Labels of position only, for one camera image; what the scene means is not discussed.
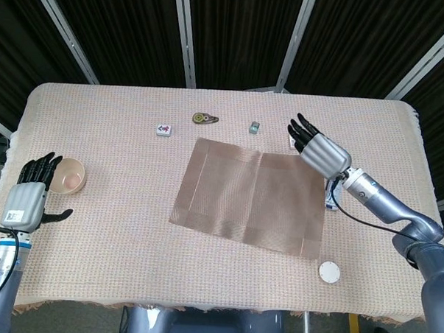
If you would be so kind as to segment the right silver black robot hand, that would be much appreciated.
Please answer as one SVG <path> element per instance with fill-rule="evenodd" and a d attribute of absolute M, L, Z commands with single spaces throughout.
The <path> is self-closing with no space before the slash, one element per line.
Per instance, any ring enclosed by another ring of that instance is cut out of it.
<path fill-rule="evenodd" d="M 301 113 L 297 114 L 297 120 L 290 119 L 287 130 L 300 158 L 312 169 L 329 180 L 348 177 L 352 165 L 350 154 L 320 132 Z"/>

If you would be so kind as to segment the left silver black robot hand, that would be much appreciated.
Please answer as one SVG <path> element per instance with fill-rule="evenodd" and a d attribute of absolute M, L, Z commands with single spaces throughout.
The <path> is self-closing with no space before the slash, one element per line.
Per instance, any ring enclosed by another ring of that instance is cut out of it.
<path fill-rule="evenodd" d="M 4 206 L 1 216 L 1 226 L 31 234 L 38 230 L 42 224 L 64 221 L 74 210 L 69 208 L 59 214 L 45 212 L 46 198 L 57 166 L 63 157 L 49 153 L 36 160 L 23 165 Z"/>

